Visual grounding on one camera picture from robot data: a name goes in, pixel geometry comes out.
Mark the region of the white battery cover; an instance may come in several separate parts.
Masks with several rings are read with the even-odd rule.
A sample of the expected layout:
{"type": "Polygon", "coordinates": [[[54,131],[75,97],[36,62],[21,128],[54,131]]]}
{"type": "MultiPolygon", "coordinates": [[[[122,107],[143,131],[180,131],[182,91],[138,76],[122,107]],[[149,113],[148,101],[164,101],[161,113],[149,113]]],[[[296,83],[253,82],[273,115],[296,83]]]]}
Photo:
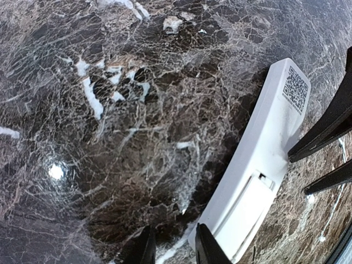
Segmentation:
{"type": "Polygon", "coordinates": [[[217,243],[229,259],[240,259],[257,231],[261,216],[274,197],[274,181],[251,176],[215,232],[217,243]]]}

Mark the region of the white remote control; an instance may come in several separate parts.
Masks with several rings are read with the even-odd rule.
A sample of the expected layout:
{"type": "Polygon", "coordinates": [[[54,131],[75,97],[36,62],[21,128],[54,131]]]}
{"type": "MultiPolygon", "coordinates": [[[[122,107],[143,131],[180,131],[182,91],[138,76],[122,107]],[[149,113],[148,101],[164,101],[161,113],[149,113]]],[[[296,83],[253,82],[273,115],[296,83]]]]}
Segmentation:
{"type": "MultiPolygon", "coordinates": [[[[298,141],[310,91],[310,81],[292,59],[285,58],[270,66],[238,147],[198,220],[214,238],[250,177],[263,174],[274,181],[274,197],[260,218],[258,232],[287,172],[288,152],[298,141]]],[[[229,260],[237,263],[240,259],[229,260]]]]}

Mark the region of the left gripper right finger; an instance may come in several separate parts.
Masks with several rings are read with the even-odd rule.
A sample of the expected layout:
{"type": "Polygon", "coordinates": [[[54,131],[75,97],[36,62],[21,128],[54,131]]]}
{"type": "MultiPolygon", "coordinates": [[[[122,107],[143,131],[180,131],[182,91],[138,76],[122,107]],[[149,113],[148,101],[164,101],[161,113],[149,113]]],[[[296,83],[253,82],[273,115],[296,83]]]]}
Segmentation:
{"type": "Polygon", "coordinates": [[[232,264],[205,224],[197,224],[195,247],[196,263],[232,264]]]}

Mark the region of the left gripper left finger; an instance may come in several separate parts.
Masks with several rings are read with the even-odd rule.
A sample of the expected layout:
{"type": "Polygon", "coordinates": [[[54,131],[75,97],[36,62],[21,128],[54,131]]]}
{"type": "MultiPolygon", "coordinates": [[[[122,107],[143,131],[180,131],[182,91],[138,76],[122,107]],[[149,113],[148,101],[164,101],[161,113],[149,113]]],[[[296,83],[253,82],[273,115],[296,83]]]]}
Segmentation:
{"type": "Polygon", "coordinates": [[[130,254],[123,263],[128,264],[155,264],[156,263],[156,236],[150,225],[146,226],[130,254]]]}

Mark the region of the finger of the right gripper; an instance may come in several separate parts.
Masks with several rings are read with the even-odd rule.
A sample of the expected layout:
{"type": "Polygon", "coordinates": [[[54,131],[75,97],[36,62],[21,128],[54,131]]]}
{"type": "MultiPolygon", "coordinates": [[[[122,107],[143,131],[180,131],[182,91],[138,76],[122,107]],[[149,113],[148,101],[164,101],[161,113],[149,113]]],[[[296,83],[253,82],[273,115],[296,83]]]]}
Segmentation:
{"type": "Polygon", "coordinates": [[[347,49],[345,75],[318,122],[288,152],[297,162],[351,131],[351,48],[347,49]]]}
{"type": "Polygon", "coordinates": [[[351,182],[352,163],[351,160],[313,181],[304,188],[305,195],[319,193],[323,190],[351,182]]]}

